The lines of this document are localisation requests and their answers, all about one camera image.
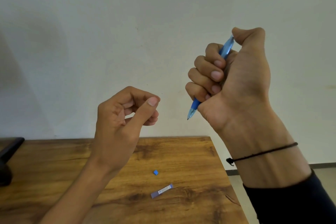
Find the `bracelet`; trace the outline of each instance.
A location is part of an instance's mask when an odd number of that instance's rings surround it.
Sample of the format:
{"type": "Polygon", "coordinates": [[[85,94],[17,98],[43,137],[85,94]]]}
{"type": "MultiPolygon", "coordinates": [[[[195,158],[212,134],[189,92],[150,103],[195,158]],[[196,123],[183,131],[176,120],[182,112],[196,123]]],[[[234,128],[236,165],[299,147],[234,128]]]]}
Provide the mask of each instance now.
{"type": "Polygon", "coordinates": [[[257,154],[252,154],[250,156],[243,157],[243,158],[237,158],[237,159],[227,158],[226,162],[228,162],[231,166],[233,166],[233,162],[236,162],[236,161],[244,160],[244,159],[247,159],[247,158],[253,158],[253,157],[260,156],[260,155],[263,155],[263,154],[266,154],[266,153],[270,153],[270,152],[273,152],[273,151],[279,151],[279,150],[291,148],[291,147],[294,147],[294,146],[297,146],[297,145],[298,145],[298,143],[295,142],[295,143],[292,143],[290,145],[286,145],[286,146],[283,146],[283,147],[275,148],[273,150],[263,151],[263,152],[260,152],[260,153],[257,153],[257,154]]]}

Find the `dark gray baseboard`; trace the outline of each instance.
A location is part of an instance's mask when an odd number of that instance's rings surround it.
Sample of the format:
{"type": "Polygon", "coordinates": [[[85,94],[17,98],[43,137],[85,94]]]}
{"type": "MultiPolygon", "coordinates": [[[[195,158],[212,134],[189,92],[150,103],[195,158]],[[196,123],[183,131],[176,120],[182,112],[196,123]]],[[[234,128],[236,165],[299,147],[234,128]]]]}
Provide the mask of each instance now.
{"type": "MultiPolygon", "coordinates": [[[[336,167],[336,162],[333,162],[333,163],[310,164],[309,166],[310,166],[312,169],[330,168],[330,167],[336,167]]],[[[239,175],[237,169],[226,170],[226,174],[227,174],[228,176],[239,175]]]]}

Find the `black sleeve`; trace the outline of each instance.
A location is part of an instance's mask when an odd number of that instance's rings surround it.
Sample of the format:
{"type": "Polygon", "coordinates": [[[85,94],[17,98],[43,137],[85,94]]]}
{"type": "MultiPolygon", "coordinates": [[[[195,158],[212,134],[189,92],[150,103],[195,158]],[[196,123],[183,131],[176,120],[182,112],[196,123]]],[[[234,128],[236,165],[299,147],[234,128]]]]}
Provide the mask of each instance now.
{"type": "Polygon", "coordinates": [[[287,188],[244,188],[261,224],[336,223],[336,207],[314,171],[287,188]]]}

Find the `table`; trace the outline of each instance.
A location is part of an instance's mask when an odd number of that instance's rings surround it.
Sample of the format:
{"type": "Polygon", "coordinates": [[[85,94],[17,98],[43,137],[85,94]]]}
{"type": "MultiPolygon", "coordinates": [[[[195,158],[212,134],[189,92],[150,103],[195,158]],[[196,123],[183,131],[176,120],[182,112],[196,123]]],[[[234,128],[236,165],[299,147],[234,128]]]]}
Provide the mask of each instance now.
{"type": "MultiPolygon", "coordinates": [[[[91,139],[25,141],[8,162],[12,184],[0,188],[0,223],[39,220],[79,174],[90,144],[91,139]]],[[[248,222],[210,137],[175,137],[141,138],[83,223],[248,222]],[[151,198],[171,183],[173,189],[151,198]]]]}

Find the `hand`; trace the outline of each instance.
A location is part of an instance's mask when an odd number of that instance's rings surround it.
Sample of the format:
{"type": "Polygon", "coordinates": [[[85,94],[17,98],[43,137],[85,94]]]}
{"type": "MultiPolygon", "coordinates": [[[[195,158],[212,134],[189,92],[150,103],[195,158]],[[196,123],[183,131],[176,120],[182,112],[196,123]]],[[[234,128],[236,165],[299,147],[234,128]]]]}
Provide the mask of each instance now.
{"type": "Polygon", "coordinates": [[[265,31],[233,28],[232,34],[241,50],[231,51],[225,61],[218,53],[222,45],[209,44],[205,56],[198,56],[188,73],[193,82],[185,86],[192,99],[203,102],[198,111],[217,133],[237,119],[243,124],[242,116],[255,119],[268,108],[271,75],[264,51],[265,31]]]}
{"type": "Polygon", "coordinates": [[[158,96],[129,86],[101,103],[89,161],[115,176],[132,155],[141,127],[158,120],[159,101],[158,96]],[[132,118],[125,119],[133,112],[132,118]]]}

